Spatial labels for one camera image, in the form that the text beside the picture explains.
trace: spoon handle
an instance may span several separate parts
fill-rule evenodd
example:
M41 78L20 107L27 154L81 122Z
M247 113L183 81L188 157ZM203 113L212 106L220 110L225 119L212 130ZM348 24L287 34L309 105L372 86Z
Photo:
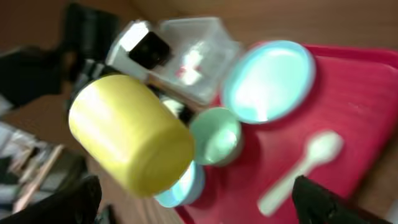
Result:
M278 182L257 201L260 212L267 217L274 214L289 197L296 177L309 173L312 167L313 162L305 159L295 165L286 176L279 179Z

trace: yellow cup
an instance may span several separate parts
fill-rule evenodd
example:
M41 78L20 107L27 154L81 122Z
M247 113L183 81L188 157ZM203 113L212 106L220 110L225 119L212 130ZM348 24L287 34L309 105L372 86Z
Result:
M170 188L193 159L189 130L143 84L111 75L89 84L69 112L73 136L127 190Z

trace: green cup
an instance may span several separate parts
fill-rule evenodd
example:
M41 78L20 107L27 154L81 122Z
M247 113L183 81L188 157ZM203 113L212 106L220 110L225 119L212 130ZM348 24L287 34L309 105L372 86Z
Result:
M208 109L190 123L195 140L195 162L225 166L235 160L243 148L241 123L226 108Z

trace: red tray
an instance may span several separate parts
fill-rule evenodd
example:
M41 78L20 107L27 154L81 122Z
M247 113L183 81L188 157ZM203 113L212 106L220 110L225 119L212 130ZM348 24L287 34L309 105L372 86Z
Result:
M299 223L292 198L270 218L257 200L300 159L306 140L332 129L345 140L340 155L308 176L348 197L377 158L398 114L398 53L306 45L317 77L307 99L278 121L243 124L245 147L227 167L206 167L206 187L176 211L186 224Z

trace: white spoon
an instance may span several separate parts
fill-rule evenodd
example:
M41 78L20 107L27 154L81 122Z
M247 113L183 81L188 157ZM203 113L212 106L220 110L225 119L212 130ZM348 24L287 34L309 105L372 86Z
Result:
M285 202L293 189L296 177L307 175L313 168L332 161L343 147L344 140L334 131L322 131L306 146L304 158L257 202L260 212L269 217Z

